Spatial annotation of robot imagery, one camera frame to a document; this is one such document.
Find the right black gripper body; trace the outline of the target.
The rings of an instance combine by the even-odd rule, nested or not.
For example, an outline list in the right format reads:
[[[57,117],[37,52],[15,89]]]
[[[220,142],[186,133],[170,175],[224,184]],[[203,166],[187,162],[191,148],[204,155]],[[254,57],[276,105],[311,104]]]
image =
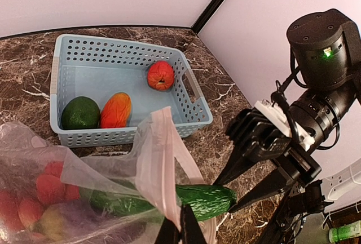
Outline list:
[[[287,151],[275,159],[290,178],[302,187],[308,186],[321,172],[321,166],[300,145],[290,145]]]

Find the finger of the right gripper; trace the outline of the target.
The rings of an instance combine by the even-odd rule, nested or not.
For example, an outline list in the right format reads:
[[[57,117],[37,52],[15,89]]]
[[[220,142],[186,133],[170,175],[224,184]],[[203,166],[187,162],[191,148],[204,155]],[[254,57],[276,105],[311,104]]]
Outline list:
[[[255,147],[255,145],[235,145],[225,167],[213,184],[226,185],[255,165],[256,162],[250,159]]]
[[[291,174],[287,173],[283,168],[278,167],[243,196],[235,205],[230,207],[228,212],[233,214],[253,203],[283,193],[291,188],[294,182],[295,180]]]

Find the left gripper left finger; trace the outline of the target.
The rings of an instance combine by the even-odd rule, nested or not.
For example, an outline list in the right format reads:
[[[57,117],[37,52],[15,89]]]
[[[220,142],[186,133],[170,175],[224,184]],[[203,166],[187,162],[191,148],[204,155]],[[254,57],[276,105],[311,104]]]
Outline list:
[[[156,238],[156,244],[178,244],[180,232],[174,223],[167,218],[162,222],[160,231]]]

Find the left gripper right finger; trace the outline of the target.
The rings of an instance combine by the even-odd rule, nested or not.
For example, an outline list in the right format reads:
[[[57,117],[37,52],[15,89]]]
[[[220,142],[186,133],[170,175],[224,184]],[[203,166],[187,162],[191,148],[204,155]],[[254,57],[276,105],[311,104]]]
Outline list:
[[[185,244],[207,244],[190,205],[182,205],[180,212],[181,240]]]

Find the green cucumber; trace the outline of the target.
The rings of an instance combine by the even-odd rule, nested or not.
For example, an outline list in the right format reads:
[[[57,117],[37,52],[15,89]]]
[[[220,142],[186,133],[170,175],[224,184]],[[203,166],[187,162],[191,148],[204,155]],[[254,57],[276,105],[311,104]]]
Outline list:
[[[89,200],[98,212],[126,217],[158,209],[163,215],[178,214],[182,205],[189,205],[197,221],[206,221],[228,212],[236,203],[235,192],[227,187],[194,184],[174,185],[170,192],[165,189],[156,197],[89,190],[82,188],[80,194]]]

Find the purple eggplant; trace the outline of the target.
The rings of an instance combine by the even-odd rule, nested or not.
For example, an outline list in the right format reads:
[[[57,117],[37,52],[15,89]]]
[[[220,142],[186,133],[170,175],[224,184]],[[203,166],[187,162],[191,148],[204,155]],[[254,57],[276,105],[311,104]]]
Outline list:
[[[31,226],[45,243],[153,243],[159,229],[152,213],[115,215],[88,201],[52,205]]]

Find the red apple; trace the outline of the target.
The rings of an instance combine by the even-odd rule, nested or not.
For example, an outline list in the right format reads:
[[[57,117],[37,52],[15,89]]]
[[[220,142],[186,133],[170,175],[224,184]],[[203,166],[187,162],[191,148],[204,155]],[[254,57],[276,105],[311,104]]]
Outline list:
[[[174,71],[166,61],[157,61],[151,65],[147,73],[149,87],[158,91],[165,91],[174,83]]]

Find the clear zip top bag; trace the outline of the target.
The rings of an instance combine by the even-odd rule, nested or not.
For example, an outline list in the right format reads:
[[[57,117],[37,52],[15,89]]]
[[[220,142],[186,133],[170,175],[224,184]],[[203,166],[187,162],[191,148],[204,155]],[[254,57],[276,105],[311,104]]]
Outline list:
[[[129,154],[106,157],[77,157],[69,148],[52,145],[38,137],[22,123],[1,126],[1,170],[5,179],[11,175],[21,181],[34,179],[52,161],[62,161],[60,180],[89,190],[156,197],[162,189],[170,192],[177,184],[177,176],[192,184],[203,184],[201,172],[183,144],[171,118],[169,107],[152,112],[138,126]],[[80,194],[75,201],[88,201]],[[172,221],[180,232],[181,207],[178,214],[163,215],[158,209],[152,213],[160,223]],[[215,242],[215,218],[197,221],[207,243]],[[11,232],[1,223],[2,243],[45,243],[43,234],[31,228]]]

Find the orange persimmon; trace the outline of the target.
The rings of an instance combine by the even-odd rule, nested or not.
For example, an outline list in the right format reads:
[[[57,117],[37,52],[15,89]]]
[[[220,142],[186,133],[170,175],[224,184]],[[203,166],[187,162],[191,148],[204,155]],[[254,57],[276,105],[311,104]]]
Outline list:
[[[105,104],[100,115],[101,128],[126,127],[131,113],[131,98],[124,92],[114,94]]]

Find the green pepper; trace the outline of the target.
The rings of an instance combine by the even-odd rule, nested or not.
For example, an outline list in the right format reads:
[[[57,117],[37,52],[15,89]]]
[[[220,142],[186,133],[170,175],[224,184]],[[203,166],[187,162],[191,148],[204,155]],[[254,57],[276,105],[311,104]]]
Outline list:
[[[97,128],[100,109],[97,103],[85,96],[72,99],[61,114],[61,125],[64,130],[83,130]]]

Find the red cherry bunch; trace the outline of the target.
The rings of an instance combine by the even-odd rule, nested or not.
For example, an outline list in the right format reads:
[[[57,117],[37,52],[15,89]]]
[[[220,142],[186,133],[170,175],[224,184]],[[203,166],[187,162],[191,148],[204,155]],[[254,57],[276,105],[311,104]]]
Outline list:
[[[21,181],[14,175],[6,180],[1,170],[1,223],[11,232],[28,229],[39,221],[45,208],[78,200],[79,187],[64,184],[60,177],[64,162],[49,162],[35,178]]]

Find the light blue plastic basket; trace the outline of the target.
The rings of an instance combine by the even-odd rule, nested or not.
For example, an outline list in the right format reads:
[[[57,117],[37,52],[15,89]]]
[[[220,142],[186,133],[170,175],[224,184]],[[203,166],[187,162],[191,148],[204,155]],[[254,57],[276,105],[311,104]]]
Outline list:
[[[165,91],[149,87],[147,73],[157,61],[169,63],[174,84]],[[99,108],[116,93],[130,96],[131,113],[124,128],[66,130],[61,115],[68,103],[84,96]],[[198,81],[180,50],[148,43],[76,34],[55,42],[50,84],[50,126],[69,148],[131,144],[138,124],[151,112],[170,107],[181,137],[209,125],[213,116]]]

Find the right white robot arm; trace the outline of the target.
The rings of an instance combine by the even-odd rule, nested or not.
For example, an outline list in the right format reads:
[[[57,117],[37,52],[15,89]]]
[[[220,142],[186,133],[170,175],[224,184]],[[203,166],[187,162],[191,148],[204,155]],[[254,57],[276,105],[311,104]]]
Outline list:
[[[321,171],[312,153],[324,148],[360,100],[360,34],[352,19],[337,9],[311,13],[289,26],[287,39],[290,76],[276,84],[270,100],[243,109],[226,130],[234,149],[215,185],[228,184],[260,161],[276,165],[231,213],[296,184],[308,187]]]

